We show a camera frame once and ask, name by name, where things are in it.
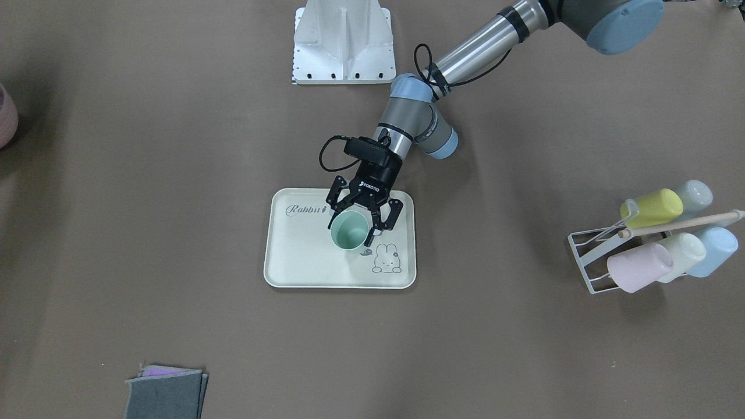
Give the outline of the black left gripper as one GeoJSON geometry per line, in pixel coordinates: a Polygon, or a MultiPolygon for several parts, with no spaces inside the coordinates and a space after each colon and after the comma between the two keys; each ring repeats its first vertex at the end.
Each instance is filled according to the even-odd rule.
{"type": "Polygon", "coordinates": [[[335,218],[349,207],[357,205],[369,210],[372,226],[364,241],[365,247],[373,243],[375,231],[393,230],[403,209],[403,203],[398,199],[389,199],[389,193],[403,165],[403,160],[396,154],[389,153],[383,165],[375,164],[359,157],[361,162],[356,175],[348,184],[346,179],[337,176],[327,194],[327,202],[332,215],[328,222],[328,230],[332,229],[335,218]],[[348,189],[349,194],[340,198],[340,194],[348,189]],[[388,206],[389,213],[386,220],[382,219],[381,207],[388,206]]]}

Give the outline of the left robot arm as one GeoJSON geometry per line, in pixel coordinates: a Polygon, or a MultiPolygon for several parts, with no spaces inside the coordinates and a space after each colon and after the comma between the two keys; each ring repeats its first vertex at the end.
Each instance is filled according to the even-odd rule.
{"type": "Polygon", "coordinates": [[[418,145],[428,156],[444,159],[459,143],[436,102],[496,69],[530,34],[562,23],[593,50],[617,55],[651,34],[663,13],[662,1],[516,1],[503,8],[424,70],[394,78],[373,136],[344,139],[344,152],[359,167],[349,181],[335,178],[327,197],[332,216],[354,205],[366,208],[371,215],[366,247],[383,231],[393,230],[403,205],[389,194],[410,148],[418,145]]]}

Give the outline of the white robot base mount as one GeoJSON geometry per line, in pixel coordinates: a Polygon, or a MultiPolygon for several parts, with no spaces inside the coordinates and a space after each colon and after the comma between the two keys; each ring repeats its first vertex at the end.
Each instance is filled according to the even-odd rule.
{"type": "Polygon", "coordinates": [[[291,80],[298,85],[391,83],[391,11],[378,1],[308,1],[295,11],[291,80]]]}

